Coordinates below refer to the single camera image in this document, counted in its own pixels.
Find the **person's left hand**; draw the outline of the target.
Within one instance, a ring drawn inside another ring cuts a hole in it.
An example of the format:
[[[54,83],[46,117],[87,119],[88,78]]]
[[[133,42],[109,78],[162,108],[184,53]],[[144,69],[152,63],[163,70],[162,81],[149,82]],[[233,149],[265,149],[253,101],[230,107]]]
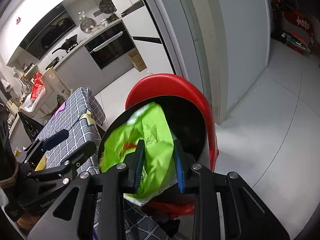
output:
[[[12,155],[1,163],[1,203],[8,201],[5,190],[11,189],[15,184],[18,176],[18,162]]]

